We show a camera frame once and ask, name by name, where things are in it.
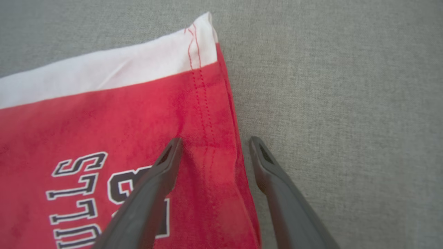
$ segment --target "red fabric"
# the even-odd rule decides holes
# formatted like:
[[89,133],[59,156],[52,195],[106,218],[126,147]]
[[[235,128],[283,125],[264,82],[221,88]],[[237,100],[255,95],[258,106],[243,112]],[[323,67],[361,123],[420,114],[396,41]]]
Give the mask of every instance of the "red fabric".
[[[0,248],[57,248],[56,229],[97,224],[103,231],[120,206],[108,197],[111,175],[152,165],[173,137],[183,138],[183,156],[168,196],[170,234],[156,239],[155,248],[259,248],[232,93],[217,50],[219,62],[190,72],[0,109]],[[85,171],[85,164],[76,174],[51,176],[59,162],[95,152],[108,153],[101,169]],[[46,191],[82,187],[79,177],[92,173],[98,173],[92,194],[48,200]],[[87,198],[95,199],[98,217],[50,224],[50,215],[79,212],[76,201]]]

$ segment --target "folded cloth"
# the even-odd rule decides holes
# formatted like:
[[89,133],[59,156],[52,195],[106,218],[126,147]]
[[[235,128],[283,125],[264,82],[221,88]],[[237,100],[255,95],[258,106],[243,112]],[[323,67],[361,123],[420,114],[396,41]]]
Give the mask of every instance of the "folded cloth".
[[0,248],[90,247],[173,137],[183,156],[155,248],[259,248],[209,13],[0,79]]

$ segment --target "gray fabric surface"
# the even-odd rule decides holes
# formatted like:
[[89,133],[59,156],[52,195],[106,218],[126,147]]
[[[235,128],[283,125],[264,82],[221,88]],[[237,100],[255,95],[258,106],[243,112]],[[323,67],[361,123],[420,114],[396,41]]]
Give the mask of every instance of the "gray fabric surface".
[[248,151],[260,136],[346,248],[443,245],[443,2],[4,0],[0,77],[146,42],[211,11]]

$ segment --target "seam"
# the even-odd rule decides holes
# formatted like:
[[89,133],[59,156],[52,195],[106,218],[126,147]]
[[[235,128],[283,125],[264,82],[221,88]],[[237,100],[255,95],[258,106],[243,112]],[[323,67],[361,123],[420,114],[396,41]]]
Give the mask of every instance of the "seam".
[[201,108],[201,105],[200,105],[200,98],[199,98],[199,96],[198,96],[197,82],[196,82],[196,80],[195,80],[194,72],[191,72],[191,73],[192,73],[192,79],[194,80],[195,95],[196,95],[196,97],[197,97],[197,105],[198,105],[198,109],[199,109],[199,111],[200,111],[200,120],[202,121],[203,139],[204,139],[204,141],[205,141],[205,143],[206,143],[206,149],[207,149],[208,141],[207,141],[207,137],[206,137],[205,124],[204,124],[204,122],[203,122],[203,112],[202,112],[202,108]]
[[[200,79],[201,79],[201,81],[202,81],[202,85],[203,85],[203,89],[204,89],[204,95],[205,95],[205,99],[204,99],[204,101],[205,101],[205,105],[206,105],[206,110],[207,110],[207,117],[208,117],[208,121],[209,121],[209,126],[210,126],[210,129],[211,129],[211,136],[212,136],[212,156],[211,156],[211,162],[210,162],[210,165],[209,165],[209,170],[208,170],[208,172],[209,172],[209,182],[212,182],[212,179],[213,179],[213,174],[212,174],[212,169],[213,169],[213,166],[214,166],[214,157],[215,157],[215,136],[214,136],[214,129],[213,129],[213,127],[212,127],[212,122],[211,122],[211,115],[210,115],[210,111],[209,111],[209,106],[208,106],[208,95],[207,95],[207,90],[206,90],[206,85],[205,85],[205,80],[204,80],[204,78],[203,78],[203,72],[202,72],[202,69],[201,69],[201,59],[200,59],[200,48],[199,48],[199,46],[198,46],[198,39],[197,39],[197,28],[195,27],[195,24],[192,24],[193,26],[194,26],[194,32],[195,32],[195,44],[197,45],[197,53],[198,53],[198,61],[199,61],[199,66],[200,66]],[[207,151],[208,151],[208,144],[206,145],[206,150],[205,150],[205,153],[204,153],[204,157],[206,158],[206,153],[207,153]],[[217,215],[217,213],[215,212],[215,204],[214,204],[214,197],[213,197],[213,195],[211,194],[211,192],[210,191],[208,191],[207,192],[207,194],[208,194],[208,197],[209,197],[209,202],[211,203],[211,207],[212,207],[212,214],[213,214],[213,217],[215,217],[216,218],[216,222],[215,222],[215,225],[216,225],[216,230],[217,230],[217,238],[218,238],[218,240],[219,241],[221,241],[221,244],[222,244],[222,247],[223,248],[226,248],[226,242],[225,242],[225,240],[224,240],[224,237],[223,236],[221,236],[221,233],[222,233],[222,229],[221,229],[221,227],[220,227],[220,223],[219,223],[219,220],[220,220],[220,218],[219,218],[219,216]]]
[[191,52],[190,52],[192,42],[194,41],[194,34],[192,32],[191,32],[191,34],[192,34],[192,39],[191,39],[191,42],[189,43],[189,46],[188,46],[188,56],[189,56],[189,65],[191,66],[191,70],[194,70],[192,68],[192,59],[191,59]]
[[200,48],[198,47],[198,41],[197,41],[197,28],[195,27],[195,24],[192,23],[192,26],[194,26],[195,30],[195,43],[197,44],[197,54],[198,54],[198,65],[201,68],[202,67],[202,60],[200,59]]

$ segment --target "stitching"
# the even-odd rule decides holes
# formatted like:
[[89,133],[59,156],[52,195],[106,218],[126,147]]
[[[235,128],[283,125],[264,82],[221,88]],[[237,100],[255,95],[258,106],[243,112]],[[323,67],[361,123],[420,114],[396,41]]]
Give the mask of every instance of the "stitching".
[[[213,168],[213,165],[214,165],[214,157],[215,157],[215,136],[214,136],[214,129],[213,129],[213,127],[212,127],[212,122],[211,122],[211,115],[210,115],[210,111],[209,111],[209,106],[208,106],[208,95],[207,95],[207,91],[206,91],[206,85],[205,85],[205,81],[204,81],[204,79],[203,79],[203,72],[202,72],[202,69],[201,69],[201,67],[202,67],[202,62],[201,62],[201,59],[200,59],[200,48],[198,47],[198,41],[197,41],[197,28],[195,27],[195,24],[193,23],[192,24],[193,26],[194,26],[194,31],[195,31],[195,43],[196,43],[196,45],[197,45],[197,52],[198,52],[198,61],[199,61],[199,66],[200,66],[200,79],[201,79],[201,81],[202,81],[202,85],[203,85],[203,89],[204,89],[204,94],[205,94],[205,104],[206,104],[206,110],[207,110],[207,112],[208,112],[208,121],[209,121],[209,126],[210,126],[210,128],[211,128],[211,136],[212,136],[212,144],[211,144],[211,146],[212,146],[212,156],[211,156],[211,163],[210,163],[210,166],[209,166],[209,182],[211,182],[211,180],[212,180],[212,174],[211,174],[211,169]],[[208,151],[208,145],[207,145],[207,141],[206,141],[206,150],[205,150],[205,153],[204,153],[204,158],[206,158],[206,153],[207,153],[207,151]],[[219,220],[219,217],[218,217],[218,215],[217,215],[217,213],[215,212],[215,205],[214,205],[214,198],[213,198],[213,196],[212,196],[212,194],[211,194],[211,192],[210,191],[207,191],[207,194],[208,194],[208,197],[209,197],[209,202],[211,203],[211,206],[212,206],[212,214],[213,214],[213,216],[214,217],[216,217],[216,222],[215,222],[215,224],[216,224],[216,228],[217,228],[217,230],[218,230],[218,232],[217,232],[217,235],[218,235],[218,239],[221,241],[221,243],[222,243],[222,245],[223,245],[223,248],[225,248],[226,247],[226,243],[225,243],[225,240],[224,240],[224,237],[223,236],[220,236],[221,235],[221,227],[220,227],[220,224],[219,224],[219,222],[218,222],[218,220]]]
[[193,78],[193,80],[194,80],[195,94],[197,95],[198,109],[200,110],[200,119],[202,120],[203,139],[205,140],[205,142],[206,142],[206,147],[207,147],[207,145],[208,145],[208,141],[207,141],[206,132],[205,132],[205,124],[204,124],[204,122],[203,122],[203,112],[202,112],[202,108],[201,108],[201,106],[200,106],[200,98],[198,97],[197,82],[196,82],[196,80],[195,80],[194,72],[191,72],[191,73],[192,73],[192,78]]
[[191,45],[192,45],[192,42],[194,41],[194,34],[192,34],[192,39],[191,39],[191,42],[189,43],[189,46],[188,46],[188,56],[189,56],[189,65],[191,66],[191,70],[194,70],[193,68],[192,68],[192,59],[191,59],[191,52],[190,52],[190,50],[191,50]]
[[198,47],[198,41],[197,41],[197,28],[195,27],[195,24],[192,24],[192,26],[194,26],[195,30],[195,43],[197,44],[198,65],[202,67],[202,60],[200,59],[200,48]]

